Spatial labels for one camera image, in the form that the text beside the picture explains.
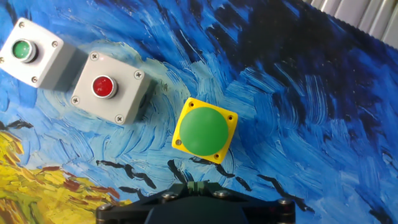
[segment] green light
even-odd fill
[[[24,40],[19,40],[12,46],[12,54],[18,59],[28,58],[30,53],[30,45]]]
[[[210,156],[223,148],[228,139],[228,125],[217,110],[201,107],[191,110],[181,122],[181,142],[198,156]]]

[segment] red light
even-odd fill
[[[100,76],[93,82],[93,91],[100,98],[110,98],[116,92],[116,85],[116,82],[112,78]]]

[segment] van gogh painting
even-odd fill
[[[1,0],[1,47],[20,17],[159,84],[118,126],[0,71],[0,223],[93,223],[189,180],[292,198],[297,223],[398,222],[393,48],[299,0]],[[190,96],[239,115],[220,166],[171,147]]]

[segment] white plastic box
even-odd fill
[[[97,78],[114,83],[112,91],[97,95]],[[148,74],[99,52],[92,52],[72,94],[71,104],[116,124],[141,118],[151,99],[155,82]]]
[[[17,58],[13,53],[18,41],[30,45],[26,58]],[[0,68],[32,87],[66,91],[86,58],[86,53],[47,29],[20,18],[0,51]]]

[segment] screw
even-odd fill
[[[112,204],[107,203],[107,204],[104,204],[104,205],[100,205],[100,206],[98,207],[98,210],[107,211],[107,210],[111,209],[112,207],[113,207]]]
[[[173,200],[175,198],[177,198],[177,194],[175,194],[174,192],[164,192],[162,194],[162,198],[164,198],[165,200]]]
[[[93,61],[98,60],[98,57],[99,57],[99,55],[98,55],[97,52],[92,52],[91,55],[90,55],[90,59],[93,60]]]
[[[79,104],[80,99],[77,96],[73,96],[70,101],[72,102],[73,105],[77,105],[77,104]]]
[[[134,78],[139,80],[139,79],[143,78],[143,74],[144,74],[143,71],[138,70],[138,71],[134,72]]]
[[[123,115],[119,114],[115,117],[114,119],[116,121],[116,123],[121,124],[124,121]]]
[[[227,190],[217,190],[213,193],[216,198],[226,198],[229,195]]]
[[[278,203],[281,205],[289,205],[290,203],[292,203],[292,200],[289,198],[281,198],[278,200]]]

